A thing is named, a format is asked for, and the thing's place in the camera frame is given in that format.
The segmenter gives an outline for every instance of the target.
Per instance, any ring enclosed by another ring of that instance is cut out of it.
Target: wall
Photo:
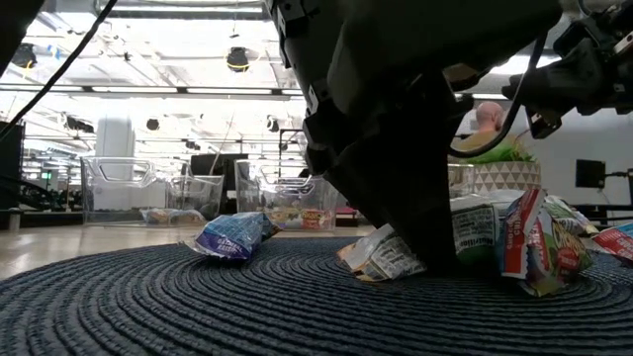
[[[467,115],[459,134],[468,133],[474,112]],[[519,111],[512,132],[527,130],[525,112]],[[576,188],[576,160],[606,162],[606,171],[633,168],[633,115],[618,116],[614,110],[602,110],[590,117],[576,111],[563,118],[563,126],[543,140],[534,140],[528,133],[523,142],[541,163],[542,183],[552,194],[564,197],[571,204],[630,204],[628,182],[624,178],[608,178],[604,195],[595,189]]]

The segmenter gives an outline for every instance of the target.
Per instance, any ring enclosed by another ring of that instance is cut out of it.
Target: floor
[[[0,232],[0,279],[77,256],[124,248],[175,243],[199,227],[39,227]],[[372,227],[340,227],[335,232],[283,231],[277,237],[364,236]]]

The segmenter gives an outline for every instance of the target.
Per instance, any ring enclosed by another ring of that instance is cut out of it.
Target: blue woven rug
[[[0,353],[633,354],[633,270],[605,257],[556,297],[494,281],[354,279],[350,238],[272,239],[223,265],[182,245],[85,256],[0,283]]]

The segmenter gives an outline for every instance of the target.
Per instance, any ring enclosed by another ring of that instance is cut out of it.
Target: person
[[[468,138],[456,143],[456,148],[460,150],[471,150],[479,148],[490,142],[501,131],[503,125],[504,112],[501,105],[495,102],[484,102],[475,113],[479,129],[476,133],[471,134]]]

